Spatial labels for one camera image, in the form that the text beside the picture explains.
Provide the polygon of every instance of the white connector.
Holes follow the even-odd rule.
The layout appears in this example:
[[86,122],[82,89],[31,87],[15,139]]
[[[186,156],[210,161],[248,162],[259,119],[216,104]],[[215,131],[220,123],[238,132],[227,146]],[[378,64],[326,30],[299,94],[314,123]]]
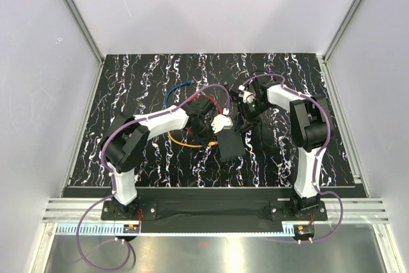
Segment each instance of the white connector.
[[247,104],[251,104],[256,98],[254,97],[254,94],[248,91],[243,92],[243,102]]
[[230,129],[231,127],[233,127],[231,118],[223,114],[216,115],[212,121],[212,129],[215,134],[222,131],[222,129]]

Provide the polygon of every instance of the blue cable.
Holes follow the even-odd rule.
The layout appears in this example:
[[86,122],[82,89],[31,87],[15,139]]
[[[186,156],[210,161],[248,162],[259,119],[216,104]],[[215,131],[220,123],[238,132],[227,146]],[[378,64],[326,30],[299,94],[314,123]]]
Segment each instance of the blue cable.
[[166,98],[165,98],[165,108],[167,108],[167,103],[168,103],[168,100],[169,100],[169,96],[171,96],[171,94],[172,94],[175,90],[177,90],[178,88],[182,88],[182,87],[184,87],[184,86],[189,86],[189,85],[191,85],[192,83],[193,83],[193,80],[186,81],[186,82],[184,82],[184,83],[181,83],[181,84],[179,84],[179,85],[173,87],[169,92],[167,92],[167,95],[166,95]]

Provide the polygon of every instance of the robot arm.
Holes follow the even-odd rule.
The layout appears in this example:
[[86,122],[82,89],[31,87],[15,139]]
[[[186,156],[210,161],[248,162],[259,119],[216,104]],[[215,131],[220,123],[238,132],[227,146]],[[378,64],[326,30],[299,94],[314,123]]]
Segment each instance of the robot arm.
[[[302,99],[278,82],[259,84],[253,80],[252,87],[255,94],[246,91],[244,86],[238,88],[242,105],[240,109],[246,120],[259,116],[275,105],[290,112],[291,136],[298,147],[298,174],[294,184],[293,211],[299,212],[316,207],[320,202],[317,192],[320,187],[314,186],[313,183],[320,182],[320,172],[316,171],[314,174],[314,162],[317,158],[316,167],[320,170],[325,150],[317,154],[327,138],[325,117],[311,101]],[[334,126],[325,97],[316,95],[311,98],[319,103],[327,114],[332,134]]]
[[189,127],[192,134],[204,146],[222,129],[233,126],[230,118],[219,114],[207,121],[205,117],[215,106],[206,97],[198,97],[194,102],[184,105],[180,109],[171,106],[151,114],[129,117],[119,114],[115,117],[106,135],[102,138],[101,148],[117,129],[124,124],[138,118],[149,118],[129,126],[118,134],[107,146],[106,157],[108,165],[114,170],[117,191],[113,191],[114,200],[124,212],[127,206],[137,197],[134,183],[134,169],[144,161],[143,151],[149,139],[172,130]]

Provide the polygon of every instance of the black marble surface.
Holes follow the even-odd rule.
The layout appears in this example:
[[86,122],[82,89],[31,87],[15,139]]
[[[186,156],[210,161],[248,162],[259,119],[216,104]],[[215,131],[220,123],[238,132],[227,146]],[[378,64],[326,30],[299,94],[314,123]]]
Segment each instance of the black marble surface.
[[[164,108],[167,92],[176,84],[197,81],[174,92],[171,99],[177,104],[207,84],[233,84],[239,75],[249,76],[254,70],[282,74],[287,78],[287,86],[304,93],[327,94],[315,54],[108,55],[70,185],[110,185],[100,163],[99,143],[118,112],[159,111]],[[210,89],[206,93],[224,105],[224,92]],[[329,107],[336,129],[323,159],[321,185],[354,185],[337,122]],[[167,135],[158,136],[146,145],[145,162],[135,174],[135,184],[140,187],[289,186],[298,163],[297,148],[291,144],[289,114],[272,109],[263,115],[263,123],[273,128],[246,133],[243,137],[246,156],[224,163],[216,146],[182,148]],[[173,136],[192,142],[185,132],[174,132]]]

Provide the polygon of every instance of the gray wall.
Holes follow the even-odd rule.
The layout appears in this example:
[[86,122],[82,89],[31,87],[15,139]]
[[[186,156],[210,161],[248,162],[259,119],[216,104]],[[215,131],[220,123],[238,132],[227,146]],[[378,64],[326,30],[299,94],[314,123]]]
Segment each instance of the gray wall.
[[365,0],[329,65],[373,196],[409,268],[409,0]]
[[319,52],[352,0],[75,0],[101,51]]
[[0,0],[0,263],[27,272],[97,64],[62,0]]

